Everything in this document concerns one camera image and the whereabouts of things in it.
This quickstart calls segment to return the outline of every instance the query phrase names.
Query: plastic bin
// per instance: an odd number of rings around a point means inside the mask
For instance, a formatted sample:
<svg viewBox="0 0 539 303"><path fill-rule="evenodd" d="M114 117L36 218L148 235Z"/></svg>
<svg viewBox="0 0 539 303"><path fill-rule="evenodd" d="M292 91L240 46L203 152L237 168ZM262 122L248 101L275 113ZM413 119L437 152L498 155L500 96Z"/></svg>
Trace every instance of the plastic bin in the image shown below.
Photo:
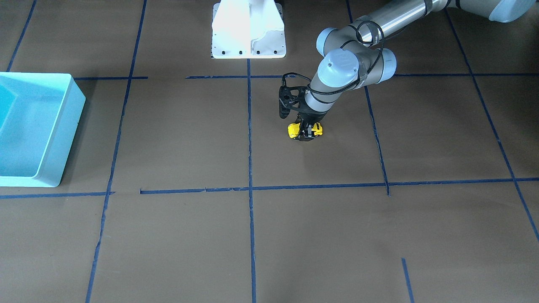
<svg viewBox="0 0 539 303"><path fill-rule="evenodd" d="M85 100L70 74L0 72L0 186L60 184Z"/></svg>

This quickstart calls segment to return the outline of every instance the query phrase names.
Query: brown floor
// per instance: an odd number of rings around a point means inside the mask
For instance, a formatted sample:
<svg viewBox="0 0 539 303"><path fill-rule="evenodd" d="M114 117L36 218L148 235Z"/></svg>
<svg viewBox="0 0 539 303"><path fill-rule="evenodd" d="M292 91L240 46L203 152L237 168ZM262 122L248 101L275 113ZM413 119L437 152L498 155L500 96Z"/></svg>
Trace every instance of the brown floor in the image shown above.
<svg viewBox="0 0 539 303"><path fill-rule="evenodd" d="M0 0L0 70L87 98L61 185L0 188L0 302L537 302L539 4L415 22L297 142L274 76L388 1L284 1L251 61L210 58L214 2Z"/></svg>

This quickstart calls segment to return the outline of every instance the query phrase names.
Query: yellow object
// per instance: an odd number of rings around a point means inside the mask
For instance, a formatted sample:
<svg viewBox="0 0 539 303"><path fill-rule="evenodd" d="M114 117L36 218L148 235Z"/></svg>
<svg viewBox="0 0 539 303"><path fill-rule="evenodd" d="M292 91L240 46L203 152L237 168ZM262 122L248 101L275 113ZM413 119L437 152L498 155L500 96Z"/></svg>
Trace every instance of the yellow object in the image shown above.
<svg viewBox="0 0 539 303"><path fill-rule="evenodd" d="M322 125L321 125L319 122L315 123L315 124L313 125L313 135L314 135L315 137L318 137L318 136L321 136L322 133L323 133L323 131L322 131Z"/></svg>
<svg viewBox="0 0 539 303"><path fill-rule="evenodd" d="M300 124L292 123L288 126L288 136L292 139L300 134Z"/></svg>
<svg viewBox="0 0 539 303"><path fill-rule="evenodd" d="M318 137L323 134L322 125L317 122L313 125L313 136ZM292 123L288 125L288 136L292 139L296 138L300 134L300 123Z"/></svg>

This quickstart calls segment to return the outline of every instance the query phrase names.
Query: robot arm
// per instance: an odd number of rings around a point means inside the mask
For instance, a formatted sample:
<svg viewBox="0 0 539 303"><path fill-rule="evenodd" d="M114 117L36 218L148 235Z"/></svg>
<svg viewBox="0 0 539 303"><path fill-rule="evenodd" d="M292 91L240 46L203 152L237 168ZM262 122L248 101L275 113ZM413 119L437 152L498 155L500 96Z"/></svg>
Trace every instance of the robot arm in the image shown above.
<svg viewBox="0 0 539 303"><path fill-rule="evenodd" d="M296 73L282 76L279 115L284 119L290 111L298 112L296 122L288 126L289 136L300 141L320 136L320 121L343 92L391 78L397 59L384 48L384 39L415 20L454 7L493 21L510 22L534 3L535 0L393 0L340 30L323 30L316 40L316 49L324 59L313 79ZM286 78L290 75L300 76L310 84L288 87Z"/></svg>

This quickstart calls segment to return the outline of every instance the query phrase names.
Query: blue tape line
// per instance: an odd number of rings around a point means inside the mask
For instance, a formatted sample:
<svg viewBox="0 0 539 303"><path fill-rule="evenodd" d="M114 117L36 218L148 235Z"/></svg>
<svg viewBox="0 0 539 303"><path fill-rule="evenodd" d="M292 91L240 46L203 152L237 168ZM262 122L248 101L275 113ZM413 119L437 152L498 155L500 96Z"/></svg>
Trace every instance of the blue tape line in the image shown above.
<svg viewBox="0 0 539 303"><path fill-rule="evenodd" d="M202 76L188 76L186 79L247 79L247 77L254 78L281 78L282 75L202 75ZM288 75L287 78L295 78L294 75Z"/></svg>
<svg viewBox="0 0 539 303"><path fill-rule="evenodd" d="M185 194L189 192L219 192L219 191L248 191L249 187L219 187L219 188L191 188L191 189L161 189L161 190L139 190L141 195L157 194Z"/></svg>
<svg viewBox="0 0 539 303"><path fill-rule="evenodd" d="M282 75L252 75L251 78L282 78ZM286 78L296 78L294 75L288 75Z"/></svg>
<svg viewBox="0 0 539 303"><path fill-rule="evenodd" d="M532 76L537 77L539 73L482 73L482 74L473 74L474 76Z"/></svg>
<svg viewBox="0 0 539 303"><path fill-rule="evenodd" d="M246 75L206 75L206 76L188 76L186 79L246 79Z"/></svg>
<svg viewBox="0 0 539 303"><path fill-rule="evenodd" d="M350 19L350 23L354 22L354 19L352 18L352 10L350 10L350 2L346 0L346 8L348 9L348 18Z"/></svg>
<svg viewBox="0 0 539 303"><path fill-rule="evenodd" d="M316 189L316 188L354 188L354 187L381 187L385 183L351 183L351 184L316 184L316 185L277 185L257 186L253 190L276 190L276 189Z"/></svg>
<svg viewBox="0 0 539 303"><path fill-rule="evenodd" d="M147 80L148 77L73 77L74 80Z"/></svg>
<svg viewBox="0 0 539 303"><path fill-rule="evenodd" d="M367 96L367 105L369 105L369 114L371 115L372 130L374 132L374 138L376 140L376 145L378 146L378 155L380 156L380 164L382 166L382 173L384 175L385 191L388 197L391 197L391 193L389 190L389 183L388 183L388 175L385 171L384 157L382 155L382 147L380 146L380 139L378 138L378 130L376 129L376 122L374 121L374 113L372 112L369 89L366 86L365 86L365 95Z"/></svg>
<svg viewBox="0 0 539 303"><path fill-rule="evenodd" d="M106 192L65 192L57 194L26 194L26 195L2 195L0 199L26 199L26 198L56 198L56 197L83 197L83 196L104 196Z"/></svg>
<svg viewBox="0 0 539 303"><path fill-rule="evenodd" d="M13 55L11 56L11 60L9 61L7 72L11 71L11 67L13 66L13 61L15 61L15 56L17 55L17 52L19 51L20 43L23 41L24 34L26 33L26 29L28 28L28 23L30 23L30 19L33 15L33 10L36 7L37 0L34 0L32 3L32 8L30 9L30 13L28 14L28 18L26 19L26 23L24 24L23 31L20 33L19 41L17 42L17 46L15 46L15 50L13 51Z"/></svg>
<svg viewBox="0 0 539 303"><path fill-rule="evenodd" d="M394 74L393 77L470 77L470 74Z"/></svg>
<svg viewBox="0 0 539 303"><path fill-rule="evenodd" d="M147 3L147 0L144 0L144 4L142 6L142 13L140 16L139 31L136 37L135 49L133 50L133 60L131 61L131 69L129 71L129 79L127 80L126 95L123 99L122 115L120 117L120 125L118 126L118 134L116 135L116 144L114 146L112 164L110 165L110 177L107 184L107 192L105 194L105 201L103 203L103 212L101 214L101 227L99 230L99 240L98 240L97 245L95 246L94 260L92 262L92 271L90 272L90 280L88 282L88 292L86 293L86 301L85 301L86 303L90 303L90 298L92 296L92 288L93 288L94 279L95 279L95 270L97 269L99 251L101 249L101 241L103 239L103 230L105 228L106 211L108 209L108 201L109 201L109 197L112 190L112 180L114 178L114 170L116 167L116 158L118 156L118 149L120 147L120 139L122 136L123 117L125 116L125 113L126 113L127 100L129 99L129 91L131 89L131 81L133 79L133 71L135 70L136 54L139 49L140 36L142 33L142 24L144 23L144 14L146 12L146 3Z"/></svg>
<svg viewBox="0 0 539 303"><path fill-rule="evenodd" d="M519 182L539 181L539 178L517 178L516 180Z"/></svg>
<svg viewBox="0 0 539 303"><path fill-rule="evenodd" d="M400 259L403 263L404 278L406 279L406 287L408 288L408 296L410 297L410 303L415 303L413 299L412 284L410 283L410 275L408 274L408 266L406 265L406 259Z"/></svg>
<svg viewBox="0 0 539 303"><path fill-rule="evenodd" d="M539 177L517 178L519 182L539 181ZM437 184L472 184L472 183L500 183L512 182L511 178L477 179L477 180L438 180L438 181L409 181L388 182L391 186L411 185L437 185ZM253 186L254 190L279 190L279 189L317 189L317 188L356 188L356 187L384 187L385 183L347 183L347 184L313 184L313 185L274 185ZM189 192L215 192L215 191L248 191L249 187L221 187L221 188L192 188L192 189L164 189L164 190L140 190L141 195L155 194L184 194Z"/></svg>
<svg viewBox="0 0 539 303"><path fill-rule="evenodd" d="M257 271L255 267L254 253L254 211L253 211L253 156L252 156L252 123L251 123L251 60L247 59L247 124L249 126L249 217L251 232L251 297L253 303L257 303Z"/></svg>
<svg viewBox="0 0 539 303"><path fill-rule="evenodd" d="M522 206L524 207L524 210L526 212L526 215L528 216L528 220L530 221L531 228L535 234L535 238L539 242L539 232L537 231L537 227L535 226L534 219L531 216L531 213L528 209L528 205L526 201L524 200L524 196L522 196L522 192L519 187L519 183L517 179L515 178L515 174L513 172L513 169L511 168L511 164L509 163L509 159L507 158L507 154L505 152L505 149L503 148L502 141L500 140L500 136L498 135L498 132L496 131L496 127L494 126L494 122L492 121L492 118L490 116L490 113L487 108L487 104L485 103L485 100L483 98L483 94L481 93L481 90L479 89L479 85L477 83L477 80L475 79L475 76L472 71L472 67L468 61L468 57L466 56L464 52L464 48L462 46L462 43L460 42L459 36L457 35L457 31L455 27L453 26L453 22L451 21L451 17L449 16L449 13L447 10L445 10L445 15L447 16L447 20L449 21L449 25L451 26L451 30L453 31L453 34L455 36L455 39L457 40L457 43L459 45L460 51L462 52L462 56L464 57L464 61L466 62L466 66L468 66L468 70L470 74L472 75L472 80L475 86L475 89L477 90L477 94L479 95L479 99L481 100L481 104L483 105L483 109L485 110L485 114L487 115L488 123L490 124L490 127L492 129L492 132L494 133L494 136L496 137L496 141L498 142L498 146L500 147L500 151L503 155L503 159L505 160L505 163L507 165L507 169L509 170L509 173L511 174L511 179L513 180L513 183L515 184L516 191L519 194L520 201L522 202Z"/></svg>
<svg viewBox="0 0 539 303"><path fill-rule="evenodd" d="M469 74L469 73L417 73L417 74L394 74L393 77L470 77L470 76L491 76L491 77L507 77L507 76L531 76L537 77L539 73L479 73L479 74ZM260 78L281 78L282 75L252 75L251 79L260 79ZM186 79L247 79L246 75L193 75L185 77ZM296 78L294 75L289 75L287 78Z"/></svg>
<svg viewBox="0 0 539 303"><path fill-rule="evenodd" d="M436 184L471 184L471 183L499 183L512 182L511 178L501 179L477 179L477 180L440 180L440 181L412 181L412 182L389 182L389 186L408 185L436 185Z"/></svg>

